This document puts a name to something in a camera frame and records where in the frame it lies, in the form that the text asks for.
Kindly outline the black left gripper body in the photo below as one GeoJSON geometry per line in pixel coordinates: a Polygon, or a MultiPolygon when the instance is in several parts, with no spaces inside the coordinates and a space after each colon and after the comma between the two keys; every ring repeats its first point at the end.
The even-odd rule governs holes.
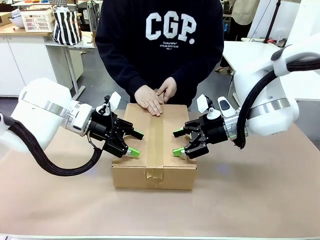
{"type": "Polygon", "coordinates": [[[98,141],[105,141],[107,148],[118,148],[116,138],[113,136],[117,114],[111,112],[110,115],[104,116],[97,111],[93,111],[88,124],[88,142],[94,147],[92,138],[98,141]]]}

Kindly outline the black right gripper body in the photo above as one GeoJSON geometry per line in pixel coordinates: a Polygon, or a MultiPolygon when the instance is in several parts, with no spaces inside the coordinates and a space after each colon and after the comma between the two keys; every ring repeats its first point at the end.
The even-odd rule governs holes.
{"type": "Polygon", "coordinates": [[[221,116],[215,119],[208,119],[207,116],[198,118],[201,137],[199,141],[205,144],[217,144],[228,140],[224,126],[224,120],[221,116]]]}

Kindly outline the brown cardboard box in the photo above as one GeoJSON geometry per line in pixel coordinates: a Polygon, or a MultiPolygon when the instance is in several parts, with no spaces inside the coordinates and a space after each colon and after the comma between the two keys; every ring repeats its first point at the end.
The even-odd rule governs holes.
{"type": "MultiPolygon", "coordinates": [[[[174,137],[173,132],[189,121],[185,105],[165,104],[163,109],[163,182],[158,189],[192,190],[197,175],[196,161],[188,157],[174,157],[172,150],[183,147],[189,137],[174,137]]],[[[126,144],[139,150],[138,158],[124,156],[116,158],[111,165],[113,184],[116,188],[150,189],[147,188],[146,166],[150,119],[153,116],[139,105],[129,103],[123,118],[144,134],[142,140],[132,136],[124,138],[126,144]]]]}

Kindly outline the person left forearm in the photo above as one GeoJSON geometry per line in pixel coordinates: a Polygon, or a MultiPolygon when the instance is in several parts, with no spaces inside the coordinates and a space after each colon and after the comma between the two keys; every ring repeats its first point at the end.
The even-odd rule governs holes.
{"type": "Polygon", "coordinates": [[[198,85],[208,77],[211,72],[211,64],[206,57],[191,60],[174,72],[171,77],[178,87],[183,84],[198,85]]]}

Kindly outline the person right hand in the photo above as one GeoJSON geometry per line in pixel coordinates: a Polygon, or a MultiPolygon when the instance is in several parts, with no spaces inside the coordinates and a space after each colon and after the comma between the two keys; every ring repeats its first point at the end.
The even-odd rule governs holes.
{"type": "Polygon", "coordinates": [[[155,91],[147,85],[143,85],[134,93],[138,105],[147,110],[152,116],[159,117],[163,113],[163,102],[156,95],[155,91]]]}

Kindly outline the person left hand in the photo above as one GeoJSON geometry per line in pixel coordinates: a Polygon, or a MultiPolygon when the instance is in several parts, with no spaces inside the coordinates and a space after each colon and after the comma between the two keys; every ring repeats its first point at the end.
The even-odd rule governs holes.
{"type": "Polygon", "coordinates": [[[173,77],[168,77],[157,90],[156,95],[164,93],[166,103],[172,98],[177,91],[177,83],[173,77]]]}

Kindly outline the brown packing tape strip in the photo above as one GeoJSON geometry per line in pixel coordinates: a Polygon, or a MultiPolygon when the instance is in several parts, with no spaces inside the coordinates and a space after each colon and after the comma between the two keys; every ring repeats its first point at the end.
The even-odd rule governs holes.
{"type": "Polygon", "coordinates": [[[147,188],[158,189],[164,178],[164,114],[150,119],[145,177],[147,188]]]}

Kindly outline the person in navy sweatshirt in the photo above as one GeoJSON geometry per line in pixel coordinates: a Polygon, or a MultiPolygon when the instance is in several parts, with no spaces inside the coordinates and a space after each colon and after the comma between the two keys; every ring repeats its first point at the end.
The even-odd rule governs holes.
{"type": "MultiPolygon", "coordinates": [[[[125,59],[158,90],[196,58],[210,62],[211,74],[224,50],[222,5],[219,0],[103,0],[95,43],[105,68],[125,59]]],[[[167,102],[190,106],[198,85],[177,86],[167,102]]]]}

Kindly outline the large white table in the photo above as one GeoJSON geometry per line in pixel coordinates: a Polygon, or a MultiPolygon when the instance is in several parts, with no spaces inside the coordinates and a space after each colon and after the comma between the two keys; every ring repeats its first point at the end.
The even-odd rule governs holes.
{"type": "MultiPolygon", "coordinates": [[[[225,41],[223,57],[236,72],[265,59],[279,48],[271,43],[225,41]]],[[[297,101],[320,102],[320,74],[315,71],[296,71],[280,77],[283,90],[288,97],[297,101]]]]}

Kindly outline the white desk metal legs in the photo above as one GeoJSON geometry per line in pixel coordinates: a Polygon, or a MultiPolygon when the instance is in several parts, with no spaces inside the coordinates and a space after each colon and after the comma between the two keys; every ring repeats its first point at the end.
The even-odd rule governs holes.
{"type": "Polygon", "coordinates": [[[83,91],[86,89],[86,87],[84,85],[81,85],[80,87],[78,87],[76,73],[75,73],[75,69],[72,64],[72,58],[71,58],[70,51],[85,51],[85,52],[93,51],[96,48],[96,46],[94,44],[94,40],[93,39],[90,40],[90,38],[86,36],[84,38],[84,40],[81,40],[78,44],[75,44],[72,46],[61,45],[61,44],[58,44],[52,40],[46,40],[45,45],[52,46],[52,47],[62,47],[62,51],[65,56],[68,68],[69,68],[71,82],[73,84],[73,88],[75,91],[75,94],[73,95],[72,99],[77,100],[80,97],[80,95],[83,93],[83,91]]]}

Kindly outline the white cabinet wooden top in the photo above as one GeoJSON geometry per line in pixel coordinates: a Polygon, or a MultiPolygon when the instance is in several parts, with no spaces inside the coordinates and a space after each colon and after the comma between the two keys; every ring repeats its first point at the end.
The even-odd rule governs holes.
{"type": "MultiPolygon", "coordinates": [[[[46,46],[48,32],[26,32],[12,23],[0,27],[0,97],[17,97],[31,81],[48,78],[71,89],[69,67],[59,46],[46,46]]],[[[75,76],[84,72],[80,51],[70,51],[75,76]]]]}

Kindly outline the black white striped bag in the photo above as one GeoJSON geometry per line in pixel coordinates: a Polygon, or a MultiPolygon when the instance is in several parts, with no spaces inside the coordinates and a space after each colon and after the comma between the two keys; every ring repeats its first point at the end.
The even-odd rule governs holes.
{"type": "Polygon", "coordinates": [[[53,12],[55,25],[52,40],[59,45],[74,46],[82,40],[76,11],[58,6],[53,12]]]}

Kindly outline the person in beige top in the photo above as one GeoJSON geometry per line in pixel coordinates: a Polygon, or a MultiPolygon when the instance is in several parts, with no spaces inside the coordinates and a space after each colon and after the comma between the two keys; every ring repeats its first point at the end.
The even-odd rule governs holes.
{"type": "Polygon", "coordinates": [[[260,0],[224,0],[232,9],[228,41],[240,42],[250,31],[260,0]]]}

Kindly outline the white plastic basket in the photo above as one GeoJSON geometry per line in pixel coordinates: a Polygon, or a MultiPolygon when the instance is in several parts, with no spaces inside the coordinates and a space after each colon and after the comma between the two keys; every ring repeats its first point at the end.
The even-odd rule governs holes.
{"type": "Polygon", "coordinates": [[[52,33],[56,18],[54,4],[32,4],[20,10],[26,32],[52,33]]]}

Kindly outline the black tripod stand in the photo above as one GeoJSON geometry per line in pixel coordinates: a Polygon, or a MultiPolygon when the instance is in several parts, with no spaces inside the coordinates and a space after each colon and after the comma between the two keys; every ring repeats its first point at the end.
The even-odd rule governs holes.
{"type": "Polygon", "coordinates": [[[277,17],[277,14],[278,14],[280,5],[281,5],[281,0],[277,0],[277,3],[276,3],[276,5],[275,5],[274,13],[273,13],[273,16],[272,16],[272,19],[271,19],[269,28],[268,28],[267,33],[266,33],[266,36],[265,36],[265,38],[264,38],[264,40],[263,40],[263,43],[264,43],[264,44],[267,44],[267,43],[268,43],[268,40],[269,40],[269,38],[270,38],[270,34],[271,34],[272,28],[273,28],[273,26],[274,26],[274,22],[275,22],[275,20],[276,20],[276,17],[277,17]]]}

